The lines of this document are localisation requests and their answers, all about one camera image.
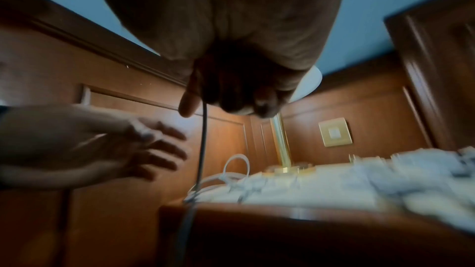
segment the gold switch plate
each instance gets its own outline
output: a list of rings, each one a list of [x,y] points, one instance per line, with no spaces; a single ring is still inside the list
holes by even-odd
[[[325,147],[352,144],[345,118],[336,118],[318,123]]]

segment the white lampshade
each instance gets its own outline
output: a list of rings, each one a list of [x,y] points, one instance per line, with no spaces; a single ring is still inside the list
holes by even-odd
[[[313,92],[322,82],[322,73],[317,66],[312,66],[310,70],[305,74],[302,81],[297,86],[297,89],[290,98],[290,102],[297,101],[304,98],[311,92]]]

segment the cable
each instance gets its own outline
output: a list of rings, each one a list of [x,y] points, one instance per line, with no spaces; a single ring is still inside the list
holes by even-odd
[[[203,177],[204,169],[204,154],[206,151],[206,133],[208,130],[208,110],[206,103],[203,102],[203,126],[201,131],[201,145],[199,149],[199,161],[198,161],[198,174],[196,175],[196,189],[194,190],[193,197],[188,201],[189,207],[183,216],[182,223],[178,229],[177,244],[175,248],[175,257],[172,261],[172,266],[183,266],[185,260],[185,252],[187,250],[187,242],[191,232],[191,226],[193,225],[193,219],[196,214],[196,196],[201,188],[201,178]]]

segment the black cable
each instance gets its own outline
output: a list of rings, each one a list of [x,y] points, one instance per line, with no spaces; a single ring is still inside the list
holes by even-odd
[[[185,252],[187,250],[188,237],[190,236],[191,226],[193,225],[194,215],[196,214],[196,196],[201,188],[201,178],[204,169],[204,153],[206,150],[206,132],[208,130],[208,111],[206,103],[203,102],[203,129],[201,132],[201,145],[199,149],[198,174],[196,176],[196,186],[194,195],[189,200],[188,209],[183,216],[182,223],[178,229],[177,243],[175,247],[175,257],[171,266],[181,267],[185,260]]]

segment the cord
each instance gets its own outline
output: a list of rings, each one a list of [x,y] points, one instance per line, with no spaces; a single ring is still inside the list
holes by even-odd
[[[193,197],[188,201],[189,207],[183,217],[180,228],[177,234],[176,253],[172,266],[183,266],[185,260],[185,252],[187,250],[187,242],[191,232],[191,226],[193,225],[193,219],[196,214],[196,196],[201,188],[201,178],[203,177],[204,169],[204,154],[206,151],[206,134],[208,130],[208,108],[206,103],[203,102],[203,126],[201,131],[201,145],[199,149],[199,161],[198,161],[198,174],[196,175],[196,189],[194,190]]]

